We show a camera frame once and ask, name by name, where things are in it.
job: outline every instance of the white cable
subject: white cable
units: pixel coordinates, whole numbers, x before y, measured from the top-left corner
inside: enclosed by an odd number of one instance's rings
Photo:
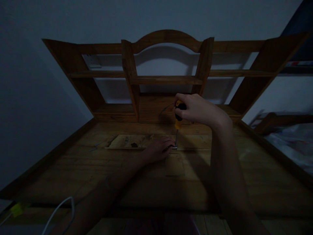
[[[47,228],[48,228],[48,225],[51,221],[51,219],[53,218],[54,214],[56,213],[56,211],[60,208],[61,205],[63,205],[64,202],[66,202],[67,200],[71,199],[71,205],[72,205],[72,218],[71,218],[71,221],[70,223],[68,224],[67,228],[63,231],[63,234],[68,230],[69,226],[72,224],[73,220],[74,220],[74,216],[75,216],[75,204],[74,204],[74,198],[71,196],[71,197],[68,197],[66,198],[63,202],[61,202],[58,207],[54,210],[54,212],[52,213],[52,215],[50,216],[46,226],[45,226],[45,229],[43,230],[42,234],[41,235],[44,235]]]
[[[12,212],[1,222],[0,227],[7,221],[8,218],[12,215]]]

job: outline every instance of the wooden desk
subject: wooden desk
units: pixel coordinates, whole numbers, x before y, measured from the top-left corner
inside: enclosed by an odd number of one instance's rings
[[[174,125],[98,123],[11,199],[56,206],[66,197],[75,196],[78,202],[99,180],[116,171],[137,152],[105,149],[117,135],[175,133]],[[180,134],[211,136],[211,130],[200,124],[185,125]],[[256,213],[260,216],[312,217],[313,193],[239,127],[234,127],[234,136]],[[100,142],[97,150],[90,151]],[[179,153],[185,176],[165,176],[164,161],[149,165],[130,182],[114,208],[119,211],[218,212],[210,184],[210,151]]]

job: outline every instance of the arched wooden panel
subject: arched wooden panel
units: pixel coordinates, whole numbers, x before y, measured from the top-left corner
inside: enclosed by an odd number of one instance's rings
[[[159,43],[175,43],[185,46],[193,52],[199,53],[202,42],[197,41],[190,35],[177,30],[159,30],[143,36],[137,42],[132,43],[134,54]]]

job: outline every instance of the wall outlet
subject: wall outlet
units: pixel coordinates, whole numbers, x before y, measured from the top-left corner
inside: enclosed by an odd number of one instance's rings
[[[98,69],[102,67],[97,55],[83,55],[83,58],[87,66],[91,69]]]

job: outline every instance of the yellow screwdriver handle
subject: yellow screwdriver handle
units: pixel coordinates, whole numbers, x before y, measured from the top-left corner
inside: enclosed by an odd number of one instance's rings
[[[184,102],[182,102],[181,100],[178,100],[176,102],[175,108],[179,108],[181,110],[186,110],[187,106],[184,104]],[[180,130],[182,128],[182,118],[180,116],[178,116],[177,114],[175,114],[175,118],[176,118],[176,122],[175,122],[175,128],[176,130]]]

